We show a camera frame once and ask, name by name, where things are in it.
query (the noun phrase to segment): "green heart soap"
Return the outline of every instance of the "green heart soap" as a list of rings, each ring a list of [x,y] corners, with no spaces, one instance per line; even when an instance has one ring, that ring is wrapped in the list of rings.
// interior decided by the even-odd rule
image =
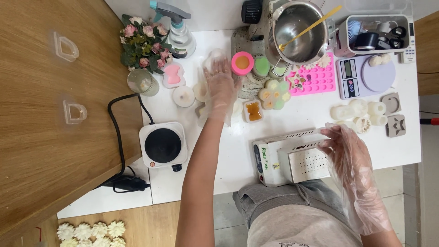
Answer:
[[[253,72],[260,77],[267,76],[270,70],[270,62],[264,57],[259,57],[255,60],[255,66],[253,67]]]

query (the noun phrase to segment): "glass jar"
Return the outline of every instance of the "glass jar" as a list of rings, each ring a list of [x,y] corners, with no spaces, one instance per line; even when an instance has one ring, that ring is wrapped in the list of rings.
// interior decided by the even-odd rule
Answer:
[[[128,86],[133,92],[145,96],[154,96],[158,93],[158,82],[145,69],[135,69],[131,71],[126,79]]]

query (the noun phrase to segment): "disposable plastic glove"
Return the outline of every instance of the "disposable plastic glove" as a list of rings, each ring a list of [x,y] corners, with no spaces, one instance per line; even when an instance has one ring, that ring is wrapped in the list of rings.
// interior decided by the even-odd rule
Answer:
[[[320,142],[317,148],[327,155],[329,172],[342,191],[344,211],[352,228],[365,236],[391,231],[364,142],[345,124],[327,123],[320,132],[330,139]]]
[[[237,92],[241,82],[234,82],[229,66],[229,61],[224,54],[211,58],[208,69],[203,67],[207,81],[209,99],[206,101],[208,117],[224,121],[230,126],[233,112],[233,103],[237,99]]]

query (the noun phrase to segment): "gray pants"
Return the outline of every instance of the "gray pants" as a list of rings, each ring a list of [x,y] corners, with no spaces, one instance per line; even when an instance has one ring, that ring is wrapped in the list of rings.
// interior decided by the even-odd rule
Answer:
[[[323,210],[349,226],[341,198],[320,179],[292,185],[266,187],[248,185],[233,193],[233,200],[247,228],[263,212],[283,205],[304,205]]]

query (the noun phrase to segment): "person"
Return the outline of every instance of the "person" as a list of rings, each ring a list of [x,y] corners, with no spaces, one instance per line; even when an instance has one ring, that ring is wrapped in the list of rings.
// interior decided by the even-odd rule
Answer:
[[[224,123],[240,82],[228,61],[204,68],[208,118],[191,155],[181,193],[176,247],[214,247],[213,185]],[[320,179],[279,187],[249,185],[233,194],[249,228],[248,247],[401,247],[373,179],[364,142],[346,125],[327,124],[318,147],[327,155],[340,198]]]

